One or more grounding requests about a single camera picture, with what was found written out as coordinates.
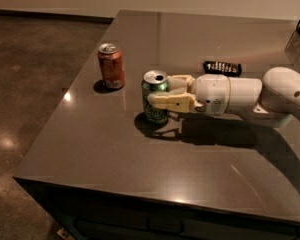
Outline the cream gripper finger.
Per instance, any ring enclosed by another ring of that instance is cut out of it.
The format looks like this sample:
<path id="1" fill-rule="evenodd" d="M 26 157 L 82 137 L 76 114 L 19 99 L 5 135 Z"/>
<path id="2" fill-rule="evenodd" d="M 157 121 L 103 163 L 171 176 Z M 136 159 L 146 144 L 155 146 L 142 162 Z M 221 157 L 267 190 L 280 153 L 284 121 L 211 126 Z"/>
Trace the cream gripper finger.
<path id="1" fill-rule="evenodd" d="M 195 78 L 191 75 L 172 75 L 167 77 L 169 91 L 181 89 L 183 92 L 191 92 Z"/>
<path id="2" fill-rule="evenodd" d="M 199 106 L 195 96 L 189 93 L 152 93 L 148 96 L 148 102 L 157 109 L 172 112 L 192 112 Z"/>

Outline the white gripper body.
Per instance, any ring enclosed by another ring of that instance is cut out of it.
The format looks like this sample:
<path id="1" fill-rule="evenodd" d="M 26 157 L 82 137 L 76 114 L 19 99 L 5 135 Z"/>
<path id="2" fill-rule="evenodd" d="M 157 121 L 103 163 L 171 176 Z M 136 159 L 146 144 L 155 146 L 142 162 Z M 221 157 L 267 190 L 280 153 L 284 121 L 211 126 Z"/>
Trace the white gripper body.
<path id="1" fill-rule="evenodd" d="M 230 96 L 230 81 L 226 76 L 205 74 L 194 80 L 195 110 L 206 115 L 225 113 Z"/>

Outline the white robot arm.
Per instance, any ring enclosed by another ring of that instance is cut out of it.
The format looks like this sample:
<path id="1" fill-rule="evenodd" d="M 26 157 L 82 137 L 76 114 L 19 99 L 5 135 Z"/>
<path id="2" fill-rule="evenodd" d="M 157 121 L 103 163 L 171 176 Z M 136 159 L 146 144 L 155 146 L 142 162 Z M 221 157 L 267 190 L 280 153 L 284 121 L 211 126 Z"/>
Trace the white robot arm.
<path id="1" fill-rule="evenodd" d="M 204 74 L 198 78 L 173 75 L 167 80 L 167 91 L 148 96 L 157 109 L 208 116 L 234 114 L 274 128 L 292 117 L 300 121 L 300 73 L 290 68 L 271 68 L 261 79 Z"/>

